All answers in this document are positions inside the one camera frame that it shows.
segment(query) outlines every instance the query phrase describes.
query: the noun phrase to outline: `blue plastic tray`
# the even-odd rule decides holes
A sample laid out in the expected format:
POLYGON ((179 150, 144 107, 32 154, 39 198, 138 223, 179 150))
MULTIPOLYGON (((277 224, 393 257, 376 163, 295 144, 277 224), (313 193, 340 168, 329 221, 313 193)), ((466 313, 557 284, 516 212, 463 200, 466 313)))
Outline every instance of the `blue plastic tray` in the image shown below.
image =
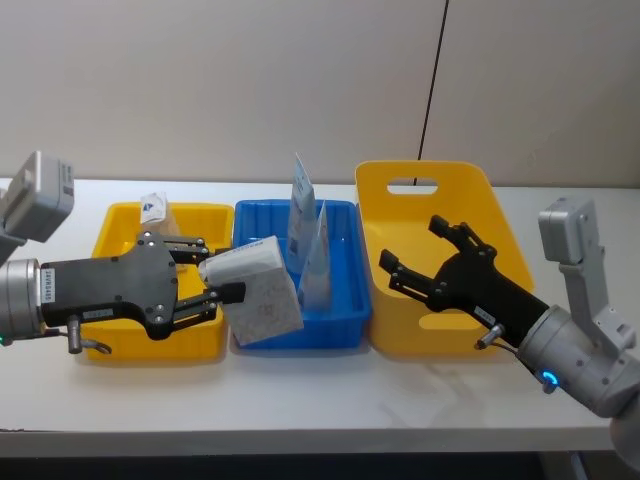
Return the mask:
MULTIPOLYGON (((354 348, 371 316, 371 299, 355 205, 327 200, 331 256, 331 310, 303 312, 304 329, 245 345, 245 349, 354 348)), ((319 215, 322 201, 316 201, 319 215)), ((289 200, 243 200, 236 204, 233 247, 276 235, 286 252, 289 200)), ((298 287, 300 275, 291 278, 298 287)))

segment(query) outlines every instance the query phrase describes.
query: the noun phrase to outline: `blue led light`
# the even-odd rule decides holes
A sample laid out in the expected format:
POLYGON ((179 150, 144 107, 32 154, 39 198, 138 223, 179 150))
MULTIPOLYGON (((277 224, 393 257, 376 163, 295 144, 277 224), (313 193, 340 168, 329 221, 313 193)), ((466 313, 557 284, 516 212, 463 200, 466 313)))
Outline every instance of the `blue led light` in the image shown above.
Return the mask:
POLYGON ((542 372, 542 378, 549 380, 552 385, 558 385, 558 377, 556 377, 549 370, 545 370, 544 372, 542 372))

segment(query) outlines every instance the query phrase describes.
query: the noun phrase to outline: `bin handle hole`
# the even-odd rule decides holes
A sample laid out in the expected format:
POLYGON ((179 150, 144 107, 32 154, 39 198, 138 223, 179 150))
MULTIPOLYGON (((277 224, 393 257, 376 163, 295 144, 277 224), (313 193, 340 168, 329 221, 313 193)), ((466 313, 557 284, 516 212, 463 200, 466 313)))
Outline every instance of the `bin handle hole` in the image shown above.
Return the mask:
POLYGON ((396 177, 387 185, 387 191, 393 195, 433 195, 436 190, 438 182, 429 177, 396 177))

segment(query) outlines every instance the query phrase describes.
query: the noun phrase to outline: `yellow plastic tray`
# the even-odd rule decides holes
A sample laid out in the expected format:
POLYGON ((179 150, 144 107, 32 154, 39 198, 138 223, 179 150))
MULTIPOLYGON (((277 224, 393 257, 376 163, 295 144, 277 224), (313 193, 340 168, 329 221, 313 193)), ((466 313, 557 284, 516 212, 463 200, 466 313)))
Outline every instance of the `yellow plastic tray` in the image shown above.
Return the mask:
POLYGON ((528 291, 533 279, 493 190, 483 171, 459 162, 366 162, 356 169, 356 185, 364 239, 371 265, 372 344, 393 355, 477 352, 476 340, 486 331, 459 310, 430 312, 424 304, 389 288, 389 274, 378 266, 387 248, 407 267, 433 277, 455 248, 429 232, 433 214, 450 224, 467 222, 498 250, 496 267, 528 291), (431 194, 390 193, 397 178, 428 178, 431 194))
MULTIPOLYGON (((233 208, 227 205, 172 203, 180 232, 202 237, 210 249, 230 247, 233 208)), ((107 212, 93 257, 121 255, 131 249, 140 227, 140 203, 112 205, 107 212)), ((178 298, 202 293, 204 284, 196 266, 178 272, 178 298)), ((214 359, 225 346, 226 328, 222 312, 215 320, 172 334, 162 341, 149 340, 143 327, 133 320, 118 319, 82 326, 85 338, 106 343, 111 355, 88 350, 96 361, 196 361, 214 359)))

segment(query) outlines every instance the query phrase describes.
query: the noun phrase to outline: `white package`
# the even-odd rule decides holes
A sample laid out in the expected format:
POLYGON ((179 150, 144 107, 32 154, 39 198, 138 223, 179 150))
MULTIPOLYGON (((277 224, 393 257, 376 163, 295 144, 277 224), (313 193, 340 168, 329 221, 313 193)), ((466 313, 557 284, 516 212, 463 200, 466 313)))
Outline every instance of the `white package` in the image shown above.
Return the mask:
POLYGON ((287 227, 287 267, 301 273, 311 248, 316 225, 316 199, 300 155, 296 153, 295 174, 291 188, 289 225, 287 227))
POLYGON ((198 273, 210 287, 245 283, 244 302, 222 307, 240 345, 303 328, 295 286, 275 236, 211 257, 198 265, 198 273))
POLYGON ((140 225, 151 232, 180 235, 180 228, 164 192, 150 193, 140 199, 140 225))
POLYGON ((316 233, 300 278, 298 301, 303 310, 331 309, 331 257, 326 202, 322 203, 316 233))

